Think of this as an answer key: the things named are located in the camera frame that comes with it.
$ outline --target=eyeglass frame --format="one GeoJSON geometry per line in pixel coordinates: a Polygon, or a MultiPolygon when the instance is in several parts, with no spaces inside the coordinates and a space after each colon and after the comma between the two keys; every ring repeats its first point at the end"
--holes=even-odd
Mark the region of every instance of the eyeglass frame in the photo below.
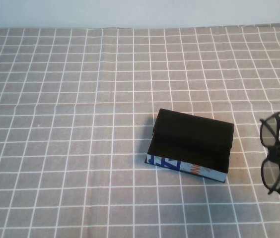
{"type": "Polygon", "coordinates": [[[261,126],[260,126],[260,141],[261,141],[261,144],[267,148],[268,150],[268,153],[267,153],[267,157],[266,159],[264,159],[264,161],[262,162],[262,165],[261,165],[261,179],[263,181],[263,184],[264,186],[269,190],[268,194],[271,194],[272,192],[276,191],[278,194],[280,194],[280,188],[276,189],[276,187],[278,186],[279,182],[280,182],[280,174],[278,176],[278,178],[276,179],[276,182],[274,183],[274,185],[272,187],[269,187],[265,181],[265,178],[264,178],[264,165],[265,163],[267,163],[268,161],[271,161],[273,163],[277,163],[276,161],[276,154],[277,154],[277,146],[280,146],[280,141],[279,141],[279,131],[280,131],[280,112],[276,112],[274,114],[272,114],[270,117],[266,118],[266,119],[260,119],[260,122],[262,123],[261,126]],[[276,133],[274,132],[274,130],[270,127],[270,125],[267,123],[267,121],[269,121],[270,119],[272,118],[275,118],[276,120],[276,124],[277,124],[277,127],[276,127],[276,133]],[[267,146],[264,144],[263,142],[263,127],[266,127],[269,132],[274,136],[275,138],[275,144],[274,145],[270,145],[270,146],[267,146]]]}

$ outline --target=white wall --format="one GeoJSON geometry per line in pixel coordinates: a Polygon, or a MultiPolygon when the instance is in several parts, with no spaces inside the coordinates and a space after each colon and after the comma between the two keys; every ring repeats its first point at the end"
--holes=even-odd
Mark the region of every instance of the white wall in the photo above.
{"type": "Polygon", "coordinates": [[[280,0],[0,0],[0,27],[196,27],[280,23],[280,0]]]}

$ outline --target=white grid line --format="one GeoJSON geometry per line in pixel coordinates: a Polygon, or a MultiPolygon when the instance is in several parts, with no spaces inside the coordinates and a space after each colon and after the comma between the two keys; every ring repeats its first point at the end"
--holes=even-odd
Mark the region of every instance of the white grid line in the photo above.
{"type": "MultiPolygon", "coordinates": [[[[238,135],[238,137],[239,137],[240,134],[239,134],[239,131],[238,131],[238,128],[237,128],[237,127],[236,127],[236,131],[237,131],[237,135],[238,135]]],[[[245,160],[245,163],[246,163],[246,166],[247,166],[247,171],[248,171],[249,179],[250,179],[251,183],[253,184],[253,179],[252,179],[251,174],[250,174],[250,170],[249,170],[249,167],[248,167],[248,162],[247,162],[246,156],[245,156],[245,150],[244,150],[242,144],[241,144],[241,150],[242,150],[242,152],[243,152],[243,154],[244,154],[244,160],[245,160]]],[[[254,195],[255,195],[255,199],[256,199],[256,203],[257,203],[257,208],[258,208],[259,215],[260,215],[260,220],[261,220],[261,222],[262,222],[262,224],[263,224],[264,233],[265,233],[266,238],[268,238],[267,231],[266,231],[266,227],[265,227],[265,225],[264,225],[263,215],[262,215],[262,213],[261,213],[261,209],[260,209],[260,206],[259,206],[259,203],[258,203],[258,198],[257,198],[257,194],[256,194],[256,190],[255,190],[254,185],[252,185],[252,189],[253,189],[253,193],[254,193],[254,195]]]]}
{"type": "MultiPolygon", "coordinates": [[[[194,30],[195,30],[195,34],[196,34],[196,41],[198,42],[198,37],[197,37],[196,29],[194,29],[194,30]]],[[[202,65],[202,69],[203,69],[204,79],[206,79],[202,60],[201,60],[201,65],[202,65]]],[[[213,104],[210,101],[210,94],[209,94],[209,89],[208,89],[208,85],[207,84],[206,84],[206,87],[207,87],[207,93],[208,93],[208,98],[209,98],[209,102],[210,102],[211,115],[212,115],[212,117],[214,119],[213,104]]],[[[214,238],[215,237],[214,236],[214,228],[213,228],[213,222],[212,222],[212,218],[211,218],[211,214],[210,214],[209,197],[208,197],[208,192],[206,190],[205,178],[203,178],[203,184],[204,184],[204,192],[205,192],[206,202],[208,204],[208,213],[209,213],[209,220],[210,220],[211,235],[214,238]]]]}
{"type": "MultiPolygon", "coordinates": [[[[225,91],[226,91],[226,94],[227,94],[227,98],[229,99],[229,95],[228,95],[228,91],[227,91],[227,87],[226,87],[226,84],[225,84],[225,80],[224,80],[224,76],[223,76],[222,70],[221,70],[220,72],[221,72],[221,75],[222,75],[222,79],[223,79],[225,91]]],[[[236,215],[236,210],[235,210],[235,205],[234,205],[234,203],[233,203],[233,197],[232,197],[231,190],[230,190],[230,186],[229,186],[228,177],[226,178],[226,181],[227,181],[227,185],[228,185],[229,196],[230,196],[230,199],[231,199],[231,202],[232,202],[232,208],[233,208],[234,218],[235,218],[236,223],[238,223],[237,215],[236,215]]],[[[238,225],[238,224],[237,224],[237,232],[238,232],[239,238],[241,238],[240,230],[239,230],[239,225],[238,225]]]]}
{"type": "MultiPolygon", "coordinates": [[[[116,101],[116,78],[117,78],[117,63],[116,63],[116,73],[115,73],[115,88],[114,88],[114,105],[116,101]]],[[[113,119],[112,119],[112,142],[111,142],[111,157],[110,157],[110,172],[109,172],[109,195],[108,195],[108,211],[107,211],[107,238],[109,238],[109,225],[110,225],[110,207],[111,207],[111,188],[112,188],[112,159],[114,153],[114,123],[115,123],[115,106],[113,111],[113,119]]]]}
{"type": "MultiPolygon", "coordinates": [[[[153,84],[152,84],[152,66],[151,66],[151,54],[149,54],[149,60],[150,60],[150,84],[151,84],[151,97],[152,97],[152,124],[155,123],[154,118],[154,100],[153,100],[153,84]]],[[[160,217],[160,201],[159,201],[159,181],[158,181],[158,166],[155,166],[155,184],[156,184],[156,199],[157,199],[157,208],[158,208],[158,222],[159,222],[159,238],[161,238],[161,217],[160,217]]]]}
{"type": "MultiPolygon", "coordinates": [[[[54,31],[54,39],[53,39],[53,41],[55,41],[55,35],[56,35],[56,30],[54,31]]],[[[55,118],[55,112],[56,112],[56,109],[54,109],[53,119],[55,118]]],[[[31,129],[32,129],[32,126],[33,126],[33,122],[34,122],[34,117],[32,118],[32,122],[31,122],[31,127],[30,127],[29,134],[31,133],[31,129]]],[[[49,138],[51,138],[51,133],[52,133],[52,128],[50,129],[49,138]]],[[[43,165],[42,165],[42,170],[41,170],[40,179],[39,179],[39,183],[38,183],[38,189],[39,189],[39,187],[41,186],[41,182],[42,182],[42,177],[43,177],[42,171],[44,170],[44,166],[45,166],[45,161],[46,161],[46,155],[47,155],[47,151],[48,151],[48,146],[49,146],[49,142],[47,143],[46,149],[45,149],[45,156],[44,156],[44,159],[43,159],[43,165]]],[[[39,196],[39,190],[36,192],[34,207],[36,207],[37,200],[38,200],[38,196],[39,196]]],[[[30,238],[30,235],[31,235],[31,229],[32,229],[32,224],[33,224],[33,220],[34,220],[34,213],[35,213],[35,208],[33,209],[33,212],[32,212],[31,223],[30,223],[30,229],[29,229],[27,238],[30,238]]]]}

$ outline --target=eyeglass lens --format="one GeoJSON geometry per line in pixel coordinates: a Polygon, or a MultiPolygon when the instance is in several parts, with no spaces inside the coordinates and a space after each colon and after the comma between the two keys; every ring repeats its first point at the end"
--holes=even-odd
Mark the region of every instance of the eyeglass lens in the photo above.
{"type": "Polygon", "coordinates": [[[262,127],[262,140],[265,146],[274,146],[276,144],[277,134],[277,120],[275,117],[270,118],[266,121],[267,125],[264,124],[262,127]]]}
{"type": "Polygon", "coordinates": [[[280,171],[279,166],[271,161],[266,161],[263,164],[263,176],[266,185],[269,188],[279,189],[280,188],[280,171]]]}

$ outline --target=small box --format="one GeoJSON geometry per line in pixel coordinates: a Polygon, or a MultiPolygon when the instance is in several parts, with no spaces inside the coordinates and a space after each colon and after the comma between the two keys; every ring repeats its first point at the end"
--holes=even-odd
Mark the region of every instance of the small box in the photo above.
{"type": "Polygon", "coordinates": [[[225,182],[234,124],[160,109],[145,163],[225,182]]]}

